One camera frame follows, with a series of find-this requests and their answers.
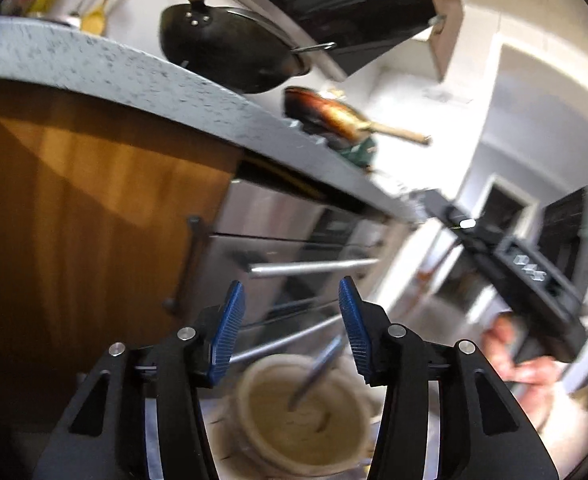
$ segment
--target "speckled granite countertop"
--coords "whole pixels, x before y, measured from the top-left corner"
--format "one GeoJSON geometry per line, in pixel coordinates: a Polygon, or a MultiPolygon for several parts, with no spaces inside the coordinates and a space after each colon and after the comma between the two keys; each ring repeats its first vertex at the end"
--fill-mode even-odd
{"type": "Polygon", "coordinates": [[[151,112],[267,156],[399,220],[413,210],[325,146],[195,73],[114,41],[0,17],[0,78],[37,83],[151,112]]]}

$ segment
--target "oven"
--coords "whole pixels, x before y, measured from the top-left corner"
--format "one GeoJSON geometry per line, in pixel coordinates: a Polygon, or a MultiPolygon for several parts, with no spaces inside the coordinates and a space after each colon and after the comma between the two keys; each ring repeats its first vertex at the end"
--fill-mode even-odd
{"type": "Polygon", "coordinates": [[[246,312],[235,362],[285,348],[313,352],[321,334],[325,344],[340,330],[339,281],[349,274],[358,283],[367,275],[385,229],[352,212],[234,180],[180,299],[184,320],[220,304],[229,283],[239,280],[246,312]]]}

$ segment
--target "bowl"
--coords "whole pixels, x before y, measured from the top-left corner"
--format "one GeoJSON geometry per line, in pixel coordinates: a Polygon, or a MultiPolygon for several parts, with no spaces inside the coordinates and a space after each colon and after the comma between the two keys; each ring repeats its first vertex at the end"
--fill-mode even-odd
{"type": "Polygon", "coordinates": [[[302,355],[272,355],[247,368],[236,385],[232,427],[241,450],[267,475],[331,476],[357,467],[367,454],[371,406],[340,370],[331,370],[288,410],[312,364],[302,355]]]}

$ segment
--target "wok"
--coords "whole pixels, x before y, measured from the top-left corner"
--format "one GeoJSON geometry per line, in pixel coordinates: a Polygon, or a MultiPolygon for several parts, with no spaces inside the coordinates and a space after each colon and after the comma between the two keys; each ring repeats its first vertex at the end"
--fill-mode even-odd
{"type": "Polygon", "coordinates": [[[292,52],[297,45],[291,38],[258,13],[189,1],[161,15],[161,48],[171,62],[247,94],[265,92],[310,71],[311,58],[292,52]]]}

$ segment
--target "cabinet handle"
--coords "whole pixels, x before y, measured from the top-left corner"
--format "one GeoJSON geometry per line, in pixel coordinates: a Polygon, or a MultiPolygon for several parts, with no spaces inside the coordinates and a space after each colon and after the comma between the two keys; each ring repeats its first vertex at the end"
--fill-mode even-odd
{"type": "Polygon", "coordinates": [[[378,263],[378,258],[360,260],[339,260],[329,262],[293,262],[289,264],[251,264],[250,278],[277,278],[279,276],[301,276],[303,274],[320,274],[338,270],[368,267],[378,263]]]}

